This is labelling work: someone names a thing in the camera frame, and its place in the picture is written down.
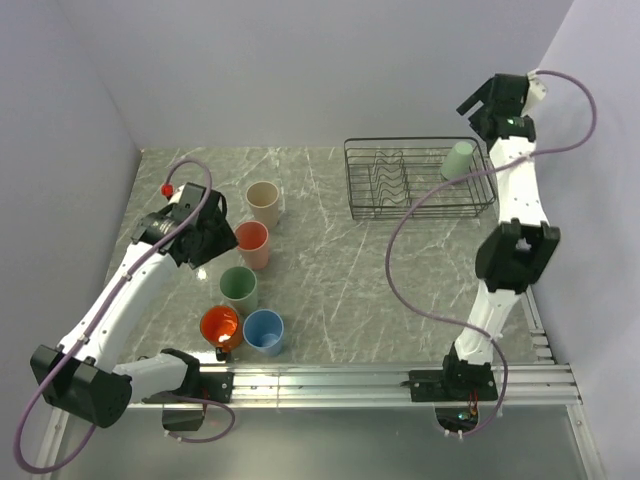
orange cup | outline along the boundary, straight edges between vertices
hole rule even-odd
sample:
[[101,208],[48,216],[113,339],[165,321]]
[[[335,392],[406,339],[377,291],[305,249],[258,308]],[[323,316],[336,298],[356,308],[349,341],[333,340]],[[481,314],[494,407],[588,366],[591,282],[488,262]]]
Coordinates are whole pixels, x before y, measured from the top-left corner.
[[229,353],[244,340],[238,315],[231,307],[217,305],[200,320],[200,333],[211,345]]
[[269,230],[251,220],[241,223],[235,231],[238,251],[251,270],[260,270],[269,263]]

wall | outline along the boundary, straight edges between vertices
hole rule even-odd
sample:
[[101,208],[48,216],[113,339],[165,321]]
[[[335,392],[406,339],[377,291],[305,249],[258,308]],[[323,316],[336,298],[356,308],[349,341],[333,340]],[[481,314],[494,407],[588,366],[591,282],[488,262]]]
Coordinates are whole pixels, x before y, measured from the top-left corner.
[[[535,290],[554,352],[570,361],[611,479],[640,477],[640,3],[576,0],[542,61],[583,80],[599,126],[580,150],[538,162],[545,210],[562,241]],[[589,122],[577,89],[549,82],[540,146]]]
[[59,0],[140,146],[468,134],[455,108],[535,67],[571,0]]
[[[100,291],[139,152],[55,2],[0,2],[0,65],[0,468],[18,479],[11,440],[36,386],[29,358]],[[31,460],[48,407],[37,413]]]

metal wire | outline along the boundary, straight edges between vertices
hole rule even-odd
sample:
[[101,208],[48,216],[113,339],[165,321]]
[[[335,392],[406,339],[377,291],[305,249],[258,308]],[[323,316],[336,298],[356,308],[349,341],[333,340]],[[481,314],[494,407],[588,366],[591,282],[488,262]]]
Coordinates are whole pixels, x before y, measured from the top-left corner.
[[[467,137],[351,138],[345,142],[349,207],[354,220],[401,218],[414,200],[442,183],[440,167],[458,141],[474,146],[470,172],[485,170],[480,146]],[[439,192],[414,218],[476,217],[496,198],[491,178]]]

cup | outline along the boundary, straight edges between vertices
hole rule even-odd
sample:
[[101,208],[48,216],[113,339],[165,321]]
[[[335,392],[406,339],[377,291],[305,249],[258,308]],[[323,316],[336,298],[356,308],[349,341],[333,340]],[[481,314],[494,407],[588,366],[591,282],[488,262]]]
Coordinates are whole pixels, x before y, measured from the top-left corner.
[[473,145],[469,142],[456,143],[442,162],[440,174],[445,180],[453,180],[469,173],[473,160]]
[[217,305],[204,314],[200,320],[200,333],[211,345],[221,348],[225,353],[242,343],[238,315],[225,305]]
[[236,228],[238,251],[251,270],[260,270],[269,263],[269,230],[251,220]]
[[243,334],[253,348],[275,357],[282,350],[284,322],[272,310],[256,310],[244,321]]
[[247,189],[247,203],[253,218],[271,230],[278,224],[280,190],[271,182],[256,182]]
[[258,308],[258,279],[247,267],[233,267],[220,277],[220,292],[225,300],[242,315]]

beige cup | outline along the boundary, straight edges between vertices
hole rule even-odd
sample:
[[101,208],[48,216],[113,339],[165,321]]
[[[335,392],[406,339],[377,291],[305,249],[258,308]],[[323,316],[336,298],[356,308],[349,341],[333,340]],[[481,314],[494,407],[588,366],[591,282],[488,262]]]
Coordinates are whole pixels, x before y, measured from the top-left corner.
[[256,182],[247,189],[247,202],[253,218],[271,230],[278,224],[280,190],[271,182]]
[[260,270],[269,263],[269,230],[262,223],[241,223],[235,231],[238,251],[251,270]]

